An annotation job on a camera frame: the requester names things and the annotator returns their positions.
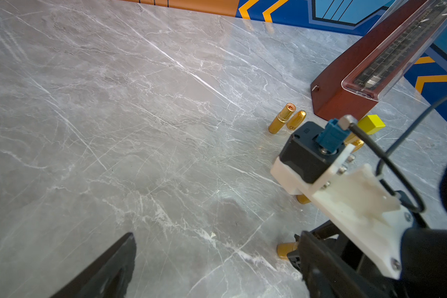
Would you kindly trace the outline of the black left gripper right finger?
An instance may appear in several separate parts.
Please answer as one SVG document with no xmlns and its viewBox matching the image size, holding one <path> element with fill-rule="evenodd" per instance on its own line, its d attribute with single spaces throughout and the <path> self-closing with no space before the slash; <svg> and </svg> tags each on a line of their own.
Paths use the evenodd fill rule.
<svg viewBox="0 0 447 298">
<path fill-rule="evenodd" d="M 312 298 L 384 298 L 386 294 L 356 274 L 322 241 L 303 231 L 300 271 Z"/>
</svg>

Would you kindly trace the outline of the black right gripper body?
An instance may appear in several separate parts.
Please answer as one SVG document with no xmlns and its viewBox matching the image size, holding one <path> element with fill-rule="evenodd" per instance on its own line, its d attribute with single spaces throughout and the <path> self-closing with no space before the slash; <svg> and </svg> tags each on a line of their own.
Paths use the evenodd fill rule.
<svg viewBox="0 0 447 298">
<path fill-rule="evenodd" d="M 406 297 L 406 287 L 403 283 L 384 277 L 376 265 L 333 222 L 327 221 L 308 232 L 328 246 L 343 262 L 355 270 L 356 274 L 383 291 L 386 294 L 385 298 Z M 294 242 L 298 242 L 299 246 L 300 235 L 295 234 L 294 238 Z M 288 258 L 293 268 L 302 274 L 299 250 L 289 253 Z"/>
</svg>

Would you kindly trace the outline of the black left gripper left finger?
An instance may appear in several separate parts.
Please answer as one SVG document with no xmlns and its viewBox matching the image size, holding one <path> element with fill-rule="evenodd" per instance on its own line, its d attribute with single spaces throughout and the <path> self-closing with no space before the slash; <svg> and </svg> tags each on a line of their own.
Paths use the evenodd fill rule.
<svg viewBox="0 0 447 298">
<path fill-rule="evenodd" d="M 137 244 L 128 232 L 78 276 L 57 291 L 54 298 L 123 298 L 132 280 Z"/>
</svg>

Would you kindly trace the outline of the gold bullet lipstick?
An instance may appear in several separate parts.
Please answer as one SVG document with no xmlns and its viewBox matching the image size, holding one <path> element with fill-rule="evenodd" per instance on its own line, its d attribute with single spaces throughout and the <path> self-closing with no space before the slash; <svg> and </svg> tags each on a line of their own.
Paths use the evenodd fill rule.
<svg viewBox="0 0 447 298">
<path fill-rule="evenodd" d="M 277 245 L 277 255 L 282 260 L 288 260 L 288 254 L 298 249 L 298 242 L 293 243 L 280 243 Z"/>
<path fill-rule="evenodd" d="M 296 111 L 296 106 L 293 103 L 287 103 L 283 109 L 277 114 L 273 122 L 269 125 L 268 131 L 271 134 L 277 134 L 287 121 L 292 117 Z"/>
<path fill-rule="evenodd" d="M 297 195 L 296 199 L 298 200 L 298 202 L 300 204 L 309 204 L 309 203 L 311 203 L 311 200 L 307 196 L 305 196 L 303 194 Z"/>
</svg>

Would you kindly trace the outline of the gold lipstick cap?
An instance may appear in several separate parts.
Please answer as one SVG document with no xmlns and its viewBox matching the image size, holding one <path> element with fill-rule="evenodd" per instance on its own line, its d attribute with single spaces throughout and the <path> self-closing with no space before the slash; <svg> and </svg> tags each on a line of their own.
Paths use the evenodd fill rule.
<svg viewBox="0 0 447 298">
<path fill-rule="evenodd" d="M 307 113 L 303 110 L 295 113 L 292 118 L 286 123 L 286 127 L 291 131 L 295 131 L 303 123 L 306 116 Z"/>
<path fill-rule="evenodd" d="M 358 151 L 363 145 L 364 145 L 364 141 L 362 141 L 359 137 L 357 137 L 356 135 L 350 135 L 346 140 L 345 140 L 345 145 L 353 145 L 354 149 L 353 149 L 353 153 Z"/>
</svg>

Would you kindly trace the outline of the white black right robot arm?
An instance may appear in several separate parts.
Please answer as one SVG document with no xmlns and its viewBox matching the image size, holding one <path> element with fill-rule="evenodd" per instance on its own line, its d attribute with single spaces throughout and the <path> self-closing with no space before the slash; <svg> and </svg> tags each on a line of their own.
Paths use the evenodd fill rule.
<svg viewBox="0 0 447 298">
<path fill-rule="evenodd" d="M 447 168 L 440 197 L 447 212 Z M 302 274 L 312 298 L 447 298 L 447 230 L 413 218 L 402 235 L 399 279 L 383 276 L 330 221 L 280 244 L 277 252 Z"/>
</svg>

